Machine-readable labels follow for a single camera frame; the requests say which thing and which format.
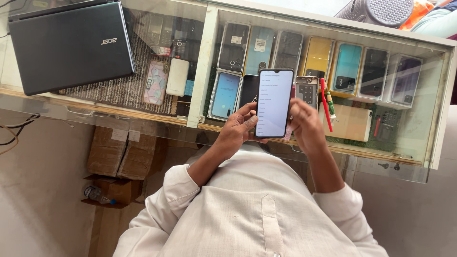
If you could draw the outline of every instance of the hand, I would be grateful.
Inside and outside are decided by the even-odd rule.
[[[254,110],[256,105],[256,102],[247,103],[237,112],[230,115],[218,139],[211,147],[223,157],[224,161],[230,159],[247,140],[261,143],[268,142],[266,139],[257,139],[253,134],[249,134],[249,130],[259,120]]]
[[[290,126],[303,153],[309,157],[315,152],[327,150],[324,128],[317,110],[300,98],[292,98],[290,106],[289,113],[293,115]]]

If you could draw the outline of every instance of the brown cardboard box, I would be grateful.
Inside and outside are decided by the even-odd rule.
[[[144,180],[161,171],[168,142],[165,138],[141,134],[139,142],[128,141],[117,177]]]
[[[106,193],[109,199],[115,199],[116,203],[101,204],[89,198],[81,200],[81,202],[107,208],[122,209],[126,207],[141,195],[143,189],[143,181],[140,180],[107,177],[98,174],[92,174],[84,179],[92,180],[95,186]]]
[[[96,127],[87,168],[89,172],[115,177],[125,151],[126,141],[111,139],[112,128]]]

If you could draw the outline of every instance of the yellow phone box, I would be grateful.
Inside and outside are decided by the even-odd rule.
[[[357,93],[362,63],[360,44],[337,41],[327,86],[332,96],[351,97]]]
[[[324,78],[327,81],[334,45],[333,39],[310,36],[305,47],[305,58],[300,64],[300,76]]]

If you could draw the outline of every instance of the laptop lid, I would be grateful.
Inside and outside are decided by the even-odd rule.
[[[135,74],[118,1],[92,0],[9,19],[28,96]]]

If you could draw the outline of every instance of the patterned phone case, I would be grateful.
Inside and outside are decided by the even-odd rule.
[[[161,105],[164,102],[169,71],[169,63],[156,60],[151,61],[144,89],[144,102],[157,105]]]

